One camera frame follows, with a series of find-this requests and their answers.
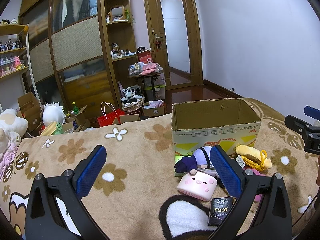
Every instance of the yellow plush toy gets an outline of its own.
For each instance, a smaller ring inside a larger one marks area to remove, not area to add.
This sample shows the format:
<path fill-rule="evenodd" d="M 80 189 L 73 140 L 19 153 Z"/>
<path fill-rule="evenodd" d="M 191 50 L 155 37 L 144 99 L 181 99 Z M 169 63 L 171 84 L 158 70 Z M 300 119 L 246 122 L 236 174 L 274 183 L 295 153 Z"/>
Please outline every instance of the yellow plush toy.
<path fill-rule="evenodd" d="M 266 168 L 270 169 L 272 167 L 271 160 L 267 159 L 267 152 L 265 150 L 259 151 L 253 147 L 239 145 L 236 148 L 236 153 L 241 156 L 245 164 L 257 171 L 263 171 Z"/>

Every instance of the baseboard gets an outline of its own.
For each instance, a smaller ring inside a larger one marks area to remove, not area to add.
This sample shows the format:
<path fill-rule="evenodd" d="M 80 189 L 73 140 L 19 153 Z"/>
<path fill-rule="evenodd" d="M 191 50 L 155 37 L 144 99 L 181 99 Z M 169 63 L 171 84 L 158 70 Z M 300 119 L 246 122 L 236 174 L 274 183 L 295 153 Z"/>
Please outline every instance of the baseboard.
<path fill-rule="evenodd" d="M 188 72 L 184 72 L 182 70 L 179 70 L 177 68 L 174 67 L 169 67 L 170 72 L 177 74 L 178 76 L 187 78 L 188 80 L 191 80 L 191 75 Z"/>
<path fill-rule="evenodd" d="M 235 92 L 228 90 L 222 86 L 212 83 L 209 80 L 204 79 L 203 84 L 209 86 L 213 90 L 220 93 L 220 95 L 225 96 L 226 98 L 243 98 L 243 96 L 236 94 Z"/>

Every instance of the pink pig case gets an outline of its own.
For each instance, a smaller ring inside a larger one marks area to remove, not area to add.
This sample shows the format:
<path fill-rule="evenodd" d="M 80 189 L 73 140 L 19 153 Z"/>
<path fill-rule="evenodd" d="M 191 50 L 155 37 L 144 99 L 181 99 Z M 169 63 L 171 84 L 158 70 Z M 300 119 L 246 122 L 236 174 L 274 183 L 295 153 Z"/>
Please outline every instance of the pink pig case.
<path fill-rule="evenodd" d="M 186 173 L 178 184 L 177 189 L 183 194 L 209 201 L 216 186 L 217 180 L 214 177 L 197 171 L 194 175 Z"/>

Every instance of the small table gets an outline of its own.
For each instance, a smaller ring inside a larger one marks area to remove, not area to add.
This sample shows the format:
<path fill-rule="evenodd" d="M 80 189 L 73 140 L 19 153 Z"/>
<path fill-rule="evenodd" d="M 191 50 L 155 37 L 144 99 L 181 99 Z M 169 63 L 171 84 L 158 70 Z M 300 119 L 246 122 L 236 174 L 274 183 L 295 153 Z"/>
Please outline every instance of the small table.
<path fill-rule="evenodd" d="M 151 88 L 152 88 L 152 95 L 153 95 L 153 101 L 156 100 L 156 90 L 155 90 L 155 84 L 153 82 L 153 77 L 157 77 L 157 76 L 160 76 L 160 74 L 163 74 L 163 70 L 160 70 L 159 72 L 152 72 L 148 75 L 131 75 L 131 76 L 127 76 L 127 78 L 151 78 Z"/>

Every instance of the blanket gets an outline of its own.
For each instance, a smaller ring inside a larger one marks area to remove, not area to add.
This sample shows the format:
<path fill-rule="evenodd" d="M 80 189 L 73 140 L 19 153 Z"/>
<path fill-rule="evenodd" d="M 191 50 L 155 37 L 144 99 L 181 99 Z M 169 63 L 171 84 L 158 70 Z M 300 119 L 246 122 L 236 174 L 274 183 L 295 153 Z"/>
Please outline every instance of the blanket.
<path fill-rule="evenodd" d="M 262 119 L 255 147 L 266 150 L 273 163 L 265 175 L 283 175 L 295 222 L 318 191 L 317 156 L 303 151 L 300 135 L 285 127 L 283 115 L 257 100 L 246 100 Z M 82 202 L 110 239 L 198 240 L 213 232 L 207 226 L 209 202 L 176 189 L 180 178 L 174 177 L 171 114 L 166 114 L 92 131 L 23 139 L 0 182 L 0 207 L 21 236 L 35 175 L 58 176 L 74 169 L 97 144 L 107 149 L 107 161 Z M 213 197 L 227 195 L 217 187 Z M 79 234 L 63 201 L 57 198 L 57 203 L 68 228 Z M 248 229 L 257 207 L 254 202 L 239 233 Z M 294 234 L 313 211 L 307 211 Z"/>

